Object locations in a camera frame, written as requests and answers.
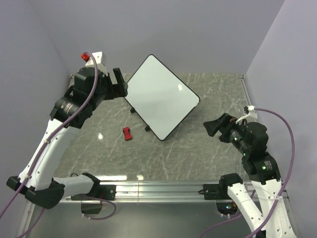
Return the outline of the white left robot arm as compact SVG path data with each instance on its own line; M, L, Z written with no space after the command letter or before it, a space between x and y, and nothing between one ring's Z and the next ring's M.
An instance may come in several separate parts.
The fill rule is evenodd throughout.
M69 196L100 198L100 180L90 173L70 178L53 175L68 144L99 104L127 96L128 85L120 68L114 68L113 73L116 84L112 84L108 73L93 67L83 67L75 73L74 84L55 102L37 151L20 175L9 177L8 187L45 209L52 209Z

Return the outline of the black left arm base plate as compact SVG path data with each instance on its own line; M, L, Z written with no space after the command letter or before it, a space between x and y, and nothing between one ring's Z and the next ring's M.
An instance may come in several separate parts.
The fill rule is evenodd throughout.
M87 194L77 194L71 196L71 200L88 200L88 199L105 199L109 201L115 200L116 185L114 184L97 184L93 185Z

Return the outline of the red whiteboard eraser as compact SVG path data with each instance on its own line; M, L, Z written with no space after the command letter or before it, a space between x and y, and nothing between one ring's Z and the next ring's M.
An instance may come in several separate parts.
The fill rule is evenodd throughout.
M124 134L124 139L126 141L132 139L132 135L131 135L131 132L130 132L130 127L124 127L122 131L123 131L123 134Z

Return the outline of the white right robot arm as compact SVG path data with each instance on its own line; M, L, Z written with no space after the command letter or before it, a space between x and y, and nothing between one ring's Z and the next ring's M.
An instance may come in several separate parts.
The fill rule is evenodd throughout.
M211 137L220 132L219 140L231 143L242 155L242 165L251 180L260 206L256 206L238 174L221 176L219 194L230 198L247 222L250 238L294 238L296 234L288 217L282 193L282 180L276 160L267 151L267 128L258 123L256 113L235 118L224 113L203 125Z

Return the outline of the white whiteboard with black frame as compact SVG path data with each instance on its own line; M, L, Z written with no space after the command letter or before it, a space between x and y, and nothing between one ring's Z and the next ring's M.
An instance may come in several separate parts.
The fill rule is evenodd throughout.
M200 97L156 56L148 55L127 82L125 100L160 141L200 103Z

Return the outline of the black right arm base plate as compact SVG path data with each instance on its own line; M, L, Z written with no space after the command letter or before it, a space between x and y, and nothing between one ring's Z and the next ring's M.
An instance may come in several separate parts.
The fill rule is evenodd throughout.
M198 191L198 194L204 196L204 200L229 200L227 192L224 188L215 183L203 184L203 189Z

